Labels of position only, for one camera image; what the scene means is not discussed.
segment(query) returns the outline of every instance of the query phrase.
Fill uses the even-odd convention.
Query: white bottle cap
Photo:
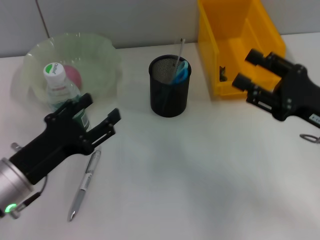
[[[47,83],[52,87],[61,85],[66,78],[64,66],[58,62],[53,62],[45,66],[43,74]]]

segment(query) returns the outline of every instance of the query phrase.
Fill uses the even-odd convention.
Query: plastic bottle
[[[57,62],[48,64],[44,67],[43,74],[47,81],[46,93],[48,104],[53,112],[68,99],[78,101],[81,97],[77,86],[67,78],[62,64]],[[81,124],[85,130],[88,130],[90,122],[84,109],[77,113],[73,119]]]

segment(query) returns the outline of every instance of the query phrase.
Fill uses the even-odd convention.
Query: pen
[[[68,216],[69,222],[71,222],[79,212],[81,203],[85,197],[91,178],[94,175],[100,156],[101,156],[101,147],[99,146],[97,150],[91,155],[88,166],[86,167],[81,185],[71,205],[70,213]]]

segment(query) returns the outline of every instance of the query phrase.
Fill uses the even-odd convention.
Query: pink ball
[[[82,79],[79,71],[70,65],[64,65],[63,67],[67,78],[70,79],[78,87],[78,89],[81,89]]]

